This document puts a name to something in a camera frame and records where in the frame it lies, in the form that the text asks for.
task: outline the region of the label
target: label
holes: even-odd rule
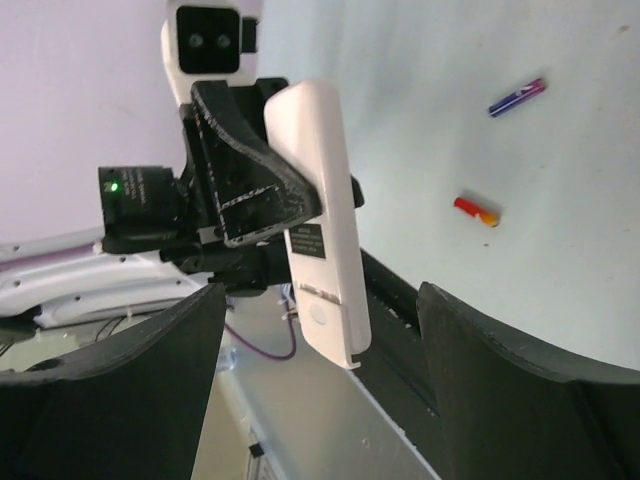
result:
[[[322,227],[315,223],[305,223],[289,229],[291,251],[308,257],[327,258],[324,251]]]

